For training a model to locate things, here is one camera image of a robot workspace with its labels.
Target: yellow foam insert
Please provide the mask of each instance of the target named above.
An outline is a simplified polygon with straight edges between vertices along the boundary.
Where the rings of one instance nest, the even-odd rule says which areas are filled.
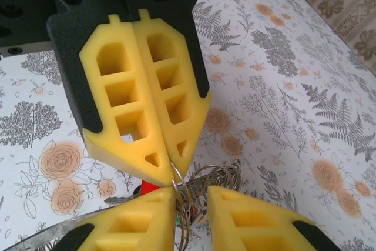
[[[170,160],[185,176],[200,137],[212,95],[201,98],[184,35],[140,10],[134,22],[150,91]]]
[[[160,188],[86,219],[94,229],[78,251],[173,251],[176,195]]]
[[[84,128],[83,139],[91,157],[170,186],[170,161],[186,174],[212,97],[199,96],[184,36],[146,10],[140,16],[109,15],[80,51],[103,124],[100,133]]]
[[[207,210],[214,251],[315,251],[293,226],[312,221],[242,193],[209,186]]]

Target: curtain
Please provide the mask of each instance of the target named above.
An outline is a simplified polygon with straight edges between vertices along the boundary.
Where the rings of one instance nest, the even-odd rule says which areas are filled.
[[[376,75],[376,0],[306,0]]]

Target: floral tablecloth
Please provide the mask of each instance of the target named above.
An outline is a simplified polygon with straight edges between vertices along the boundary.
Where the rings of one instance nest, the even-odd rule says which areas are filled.
[[[376,79],[304,0],[199,0],[213,104],[189,174],[242,161],[242,192],[296,210],[342,250],[376,247]],[[0,250],[127,196],[90,158],[52,51],[0,61]],[[200,223],[189,250],[210,250]]]

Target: rectangular cutout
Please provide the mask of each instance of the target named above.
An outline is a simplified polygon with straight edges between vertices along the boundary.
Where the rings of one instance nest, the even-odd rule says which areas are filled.
[[[115,117],[115,121],[120,136],[130,135],[132,141],[145,138],[149,134],[149,128],[147,127],[143,111],[136,111],[117,116]]]
[[[179,95],[166,101],[167,111],[172,124],[176,125],[187,120],[191,114],[187,95]]]
[[[139,100],[134,81],[118,82],[105,86],[111,107],[124,105]]]
[[[184,157],[187,151],[187,141],[184,140],[176,145],[177,151],[179,152],[180,157]]]
[[[160,166],[160,160],[157,153],[149,154],[145,157],[145,161],[152,164],[155,167]]]
[[[255,236],[243,237],[241,241],[247,251],[289,251],[292,248],[282,237]]]
[[[274,226],[272,219],[262,211],[232,211],[231,217],[236,227]]]
[[[121,42],[104,45],[96,60],[102,76],[130,70],[129,59]]]
[[[174,42],[165,34],[154,34],[147,37],[147,45],[153,62],[176,56]]]
[[[157,76],[161,90],[172,88],[182,83],[179,66],[176,64],[158,69]]]
[[[145,233],[152,222],[152,213],[122,213],[110,228],[110,233]]]

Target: red object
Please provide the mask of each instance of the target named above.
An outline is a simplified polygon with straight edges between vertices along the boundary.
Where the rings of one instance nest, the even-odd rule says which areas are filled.
[[[141,191],[140,191],[140,194],[141,195],[145,195],[149,192],[152,192],[154,190],[157,190],[159,188],[159,186],[156,186],[156,185],[153,185],[149,182],[145,182],[144,180],[142,181],[141,183]]]

